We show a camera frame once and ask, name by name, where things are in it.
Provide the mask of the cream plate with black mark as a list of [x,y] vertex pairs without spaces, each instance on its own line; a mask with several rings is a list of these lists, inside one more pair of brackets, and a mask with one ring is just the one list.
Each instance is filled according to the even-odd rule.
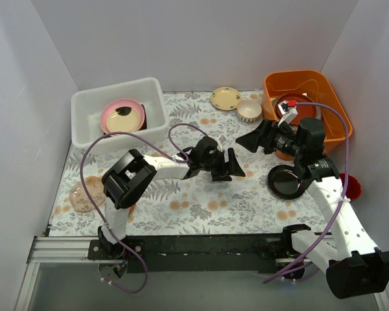
[[136,132],[140,129],[143,119],[144,114],[137,108],[116,108],[106,119],[106,129],[109,132]]

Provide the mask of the black round plate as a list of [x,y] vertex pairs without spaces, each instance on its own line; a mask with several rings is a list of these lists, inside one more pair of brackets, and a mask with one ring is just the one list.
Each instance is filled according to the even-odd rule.
[[284,200],[295,200],[302,196],[305,187],[290,165],[278,165],[267,175],[267,185],[271,192]]

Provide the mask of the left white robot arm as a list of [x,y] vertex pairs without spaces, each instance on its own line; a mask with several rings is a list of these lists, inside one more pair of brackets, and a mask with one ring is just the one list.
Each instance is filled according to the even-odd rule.
[[104,224],[98,228],[99,243],[111,259],[125,251],[126,224],[129,211],[153,181],[185,180],[199,172],[211,174],[212,181],[231,181],[233,176],[245,177],[233,148],[224,151],[208,136],[194,147],[184,148],[171,157],[142,155],[136,149],[125,153],[102,177],[106,207]]

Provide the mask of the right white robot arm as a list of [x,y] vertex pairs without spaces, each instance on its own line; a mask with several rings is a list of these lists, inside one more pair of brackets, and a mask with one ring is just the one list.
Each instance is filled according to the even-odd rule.
[[327,220],[334,238],[331,247],[305,224],[283,229],[281,252],[287,257],[307,257],[325,273],[335,297],[345,299],[383,292],[389,281],[389,251],[381,251],[355,214],[335,164],[324,154],[323,122],[304,118],[293,132],[286,123],[264,120],[254,131],[236,138],[250,152],[280,151],[294,164],[270,170],[267,185],[284,200],[308,192]]

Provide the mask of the small cream floral plate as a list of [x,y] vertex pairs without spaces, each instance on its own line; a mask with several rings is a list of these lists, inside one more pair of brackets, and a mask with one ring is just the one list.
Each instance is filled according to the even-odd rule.
[[232,87],[219,87],[211,94],[211,103],[217,109],[231,111],[237,109],[242,101],[242,95]]

